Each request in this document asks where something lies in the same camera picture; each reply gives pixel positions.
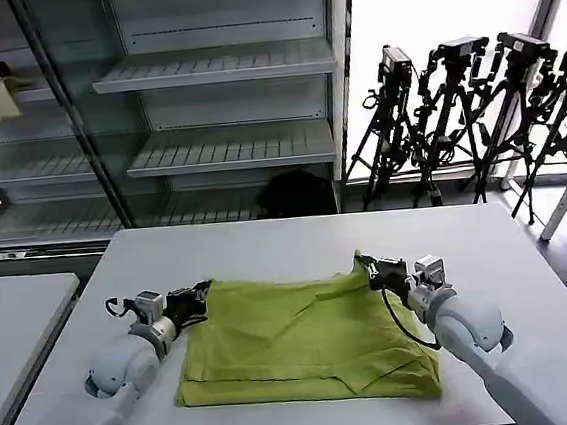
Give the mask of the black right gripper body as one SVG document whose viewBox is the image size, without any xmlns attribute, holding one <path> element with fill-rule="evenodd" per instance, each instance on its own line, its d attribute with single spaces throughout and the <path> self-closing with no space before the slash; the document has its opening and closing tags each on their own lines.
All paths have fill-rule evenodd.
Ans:
<svg viewBox="0 0 567 425">
<path fill-rule="evenodd" d="M 373 289 L 389 290 L 395 294 L 410 292 L 410 279 L 407 263 L 402 258 L 397 260 L 379 259 L 372 264 Z"/>
</svg>

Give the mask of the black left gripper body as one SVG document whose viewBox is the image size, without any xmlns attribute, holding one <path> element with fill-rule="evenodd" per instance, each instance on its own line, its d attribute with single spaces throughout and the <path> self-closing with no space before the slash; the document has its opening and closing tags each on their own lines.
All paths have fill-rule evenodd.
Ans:
<svg viewBox="0 0 567 425">
<path fill-rule="evenodd" d="M 204 315 L 192 315 L 191 305 L 194 294 L 193 289 L 183 288 L 166 295 L 166 307 L 163 312 L 177 329 L 183 329 L 188 322 L 204 317 Z"/>
</svg>

